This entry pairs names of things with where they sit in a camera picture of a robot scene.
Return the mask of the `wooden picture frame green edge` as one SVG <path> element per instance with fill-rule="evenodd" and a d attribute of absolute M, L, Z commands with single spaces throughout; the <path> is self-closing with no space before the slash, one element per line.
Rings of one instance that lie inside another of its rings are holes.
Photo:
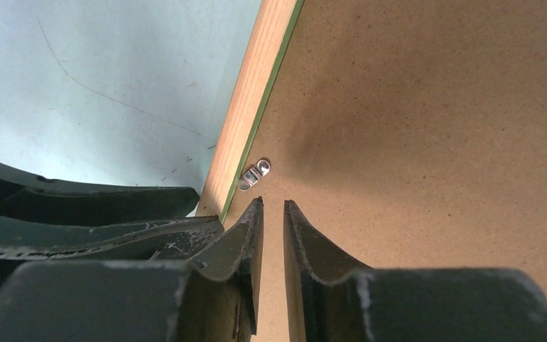
<path fill-rule="evenodd" d="M 225 220 L 302 5 L 261 2 L 197 207 L 199 216 Z"/>

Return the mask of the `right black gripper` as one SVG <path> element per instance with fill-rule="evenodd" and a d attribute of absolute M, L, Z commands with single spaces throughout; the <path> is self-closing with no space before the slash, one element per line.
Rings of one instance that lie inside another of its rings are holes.
<path fill-rule="evenodd" d="M 0 163 L 0 288 L 38 261 L 0 290 L 0 341 L 249 341 L 263 200 L 223 235 L 216 217 L 191 216 L 198 201 L 191 187 L 71 182 Z M 59 259 L 111 261 L 43 261 Z"/>

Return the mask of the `brown cardboard backing board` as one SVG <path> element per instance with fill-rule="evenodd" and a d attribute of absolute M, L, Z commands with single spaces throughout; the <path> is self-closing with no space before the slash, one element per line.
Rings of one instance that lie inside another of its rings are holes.
<path fill-rule="evenodd" d="M 256 341 L 287 341 L 283 204 L 373 267 L 511 267 L 547 297 L 547 1 L 306 1 L 230 226 L 264 201 Z"/>

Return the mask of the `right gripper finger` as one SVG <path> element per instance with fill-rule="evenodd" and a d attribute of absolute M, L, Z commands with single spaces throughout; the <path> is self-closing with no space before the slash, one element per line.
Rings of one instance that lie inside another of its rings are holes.
<path fill-rule="evenodd" d="M 507 268 L 376 269 L 284 203 L 291 341 L 547 341 L 547 299 Z"/>

